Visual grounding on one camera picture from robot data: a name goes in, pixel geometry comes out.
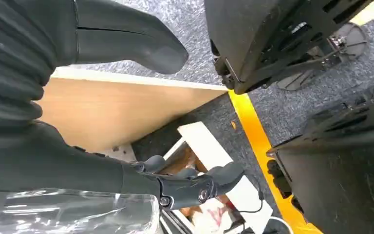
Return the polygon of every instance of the black cable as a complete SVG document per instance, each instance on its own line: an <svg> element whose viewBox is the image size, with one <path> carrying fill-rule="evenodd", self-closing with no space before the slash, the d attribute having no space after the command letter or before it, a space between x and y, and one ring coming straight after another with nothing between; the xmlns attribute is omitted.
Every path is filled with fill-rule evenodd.
<svg viewBox="0 0 374 234"><path fill-rule="evenodd" d="M264 201L264 194L260 191L260 186L259 186L259 199L260 199L260 208L258 208L257 210L255 211L237 211L238 213L251 213L251 214L255 214L257 212L260 212L262 209L263 209L263 201ZM246 231L246 226L245 226L245 222L243 223L243 233L254 233L254 232L247 232Z"/></svg>

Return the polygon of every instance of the prosthetic hand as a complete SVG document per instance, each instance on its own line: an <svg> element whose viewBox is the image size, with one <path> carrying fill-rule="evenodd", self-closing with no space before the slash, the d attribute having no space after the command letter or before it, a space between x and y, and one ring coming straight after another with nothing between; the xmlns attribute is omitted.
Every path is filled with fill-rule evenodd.
<svg viewBox="0 0 374 234"><path fill-rule="evenodd" d="M160 20L114 1L0 0L0 189L150 194L166 209L231 190L243 175L235 163L188 179L154 175L148 162L71 147L55 127L36 120L42 110L31 101L42 98L57 66L130 59L172 74L187 58Z"/></svg>

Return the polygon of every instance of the floor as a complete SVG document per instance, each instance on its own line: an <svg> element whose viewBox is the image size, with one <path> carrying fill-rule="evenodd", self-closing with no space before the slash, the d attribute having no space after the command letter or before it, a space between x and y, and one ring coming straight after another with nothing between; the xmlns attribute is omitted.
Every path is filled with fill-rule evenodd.
<svg viewBox="0 0 374 234"><path fill-rule="evenodd" d="M77 67L221 84L211 64L212 55L206 34L203 0L120 0L119 2L160 18L187 48L190 59L186 66L179 73L171 76L153 73L128 61L77 65ZM267 89L258 89L248 94L271 145L279 144L300 133L307 117L320 111L327 103L374 85L374 20L366 23L363 28L369 34L370 48L357 61L342 64L320 75L309 86L297 92L283 91L272 85ZM282 216L283 210L276 206L268 182L227 94L135 142L133 149L137 159L145 160L152 155L164 155L180 137L176 128L196 121L203 121L231 157L242 163L247 176L255 186L256 180L260 182L260 189L267 202L273 207L273 215ZM269 223L267 229L287 233L285 228L276 223Z"/></svg>

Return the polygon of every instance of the black plastic part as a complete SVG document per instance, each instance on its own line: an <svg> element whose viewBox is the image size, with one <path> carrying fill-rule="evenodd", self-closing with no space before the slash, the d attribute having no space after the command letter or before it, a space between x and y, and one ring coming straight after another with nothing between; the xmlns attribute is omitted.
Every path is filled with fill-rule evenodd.
<svg viewBox="0 0 374 234"><path fill-rule="evenodd" d="M90 13L85 11L89 4ZM106 22L111 28L102 24ZM80 26L91 28L83 30L88 38L80 37ZM89 40L105 32L115 39L123 34L143 39ZM117 50L129 45L144 51ZM109 48L110 53L101 58L90 48L101 52ZM171 62L162 60L166 56ZM160 184L154 176L70 147L56 128L35 120L42 110L32 100L42 98L42 87L55 68L85 57L87 62L133 59L173 73L181 69L187 52L157 18L114 1L0 0L0 189L48 187L159 196Z"/></svg>
<svg viewBox="0 0 374 234"><path fill-rule="evenodd" d="M111 0L76 0L77 63L133 60L162 73L178 72L187 50L156 17Z"/></svg>
<svg viewBox="0 0 374 234"><path fill-rule="evenodd" d="M324 233L374 233L374 87L311 117L305 133L267 152Z"/></svg>
<svg viewBox="0 0 374 234"><path fill-rule="evenodd" d="M372 0L205 0L212 51L233 77L236 94L310 69L289 64L326 40Z"/></svg>
<svg viewBox="0 0 374 234"><path fill-rule="evenodd" d="M319 44L315 50L315 58L324 58L322 70L328 70L340 63L355 60L368 48L368 36L356 24L348 22L337 30L325 43ZM307 70L299 74L292 75L277 82L279 88L289 91L298 90L305 87L315 78L314 70Z"/></svg>
<svg viewBox="0 0 374 234"><path fill-rule="evenodd" d="M164 207L167 210L196 206L210 198L226 194L237 185L244 169L231 162L224 167L212 168L208 173L193 179L180 179L178 176L158 177L161 183L161 196L170 199Z"/></svg>

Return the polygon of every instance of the yellow floor line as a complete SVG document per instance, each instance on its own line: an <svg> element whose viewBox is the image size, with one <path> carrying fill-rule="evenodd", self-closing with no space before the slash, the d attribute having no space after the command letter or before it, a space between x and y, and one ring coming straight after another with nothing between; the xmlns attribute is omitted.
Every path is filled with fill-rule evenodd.
<svg viewBox="0 0 374 234"><path fill-rule="evenodd" d="M229 91L228 94L283 219L289 223L296 234L321 233L315 226L306 223L299 211L293 207L290 198L283 199L273 184L273 177L267 172L267 162L271 158L266 156L266 151L271 148L271 145L249 96L247 94L237 95L233 91Z"/></svg>
<svg viewBox="0 0 374 234"><path fill-rule="evenodd" d="M374 2L356 15L351 22L363 25L373 19ZM306 223L303 216L291 204L291 198L283 199L273 184L273 177L267 172L267 162L270 158L265 154L271 145L249 96L247 94L236 95L233 91L229 91L229 95L283 219L290 224L296 234L321 233L314 225Z"/></svg>
<svg viewBox="0 0 374 234"><path fill-rule="evenodd" d="M367 22L374 19L374 1L369 4L363 11L359 12L352 20L351 22L364 25Z"/></svg>

